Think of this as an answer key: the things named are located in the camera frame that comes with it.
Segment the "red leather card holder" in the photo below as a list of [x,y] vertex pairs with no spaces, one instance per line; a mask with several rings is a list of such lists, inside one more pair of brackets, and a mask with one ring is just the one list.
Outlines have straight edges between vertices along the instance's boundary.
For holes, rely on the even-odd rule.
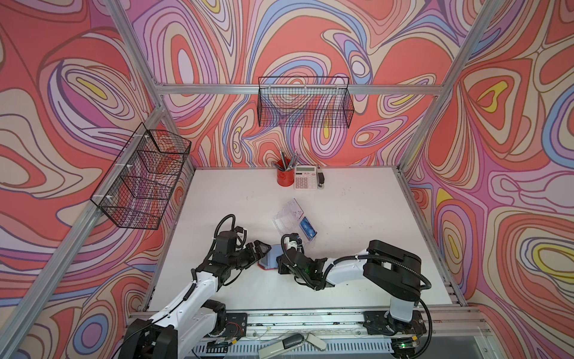
[[265,271],[278,270],[280,263],[278,262],[279,257],[277,256],[266,256],[257,262],[258,267]]

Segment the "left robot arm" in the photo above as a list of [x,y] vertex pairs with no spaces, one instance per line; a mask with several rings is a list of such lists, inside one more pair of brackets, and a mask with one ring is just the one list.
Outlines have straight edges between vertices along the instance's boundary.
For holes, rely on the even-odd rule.
[[112,357],[185,358],[205,336],[223,334],[226,305],[212,297],[233,283],[233,271],[241,274],[270,250],[259,240],[248,242],[248,231],[236,225],[235,215],[223,217],[205,258],[191,269],[191,282],[148,320],[132,322]]

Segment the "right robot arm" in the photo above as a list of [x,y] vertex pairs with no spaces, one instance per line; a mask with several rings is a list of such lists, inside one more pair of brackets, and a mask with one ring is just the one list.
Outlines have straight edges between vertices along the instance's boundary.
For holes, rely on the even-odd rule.
[[312,259],[303,250],[297,233],[281,238],[282,254],[277,263],[279,273],[292,274],[296,283],[314,291],[366,279],[390,295],[390,309],[382,318],[365,328],[372,334],[424,334],[423,324],[415,318],[422,303],[421,292],[432,284],[422,273],[419,256],[380,240],[372,240],[365,251],[340,258]]

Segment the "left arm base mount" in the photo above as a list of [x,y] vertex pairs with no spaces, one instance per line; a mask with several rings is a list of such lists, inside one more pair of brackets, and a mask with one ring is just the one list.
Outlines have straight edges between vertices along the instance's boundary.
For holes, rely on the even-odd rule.
[[206,339],[224,338],[226,340],[238,340],[246,335],[248,314],[245,312],[225,315],[224,324],[217,325],[216,329],[206,334]]

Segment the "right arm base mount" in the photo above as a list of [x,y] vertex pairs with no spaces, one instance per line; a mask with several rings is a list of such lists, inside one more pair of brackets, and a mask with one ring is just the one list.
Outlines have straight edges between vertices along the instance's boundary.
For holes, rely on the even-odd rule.
[[396,335],[421,336],[428,332],[422,315],[419,311],[412,312],[411,321],[403,322],[393,319],[390,311],[365,311],[363,313],[363,327],[369,335]]

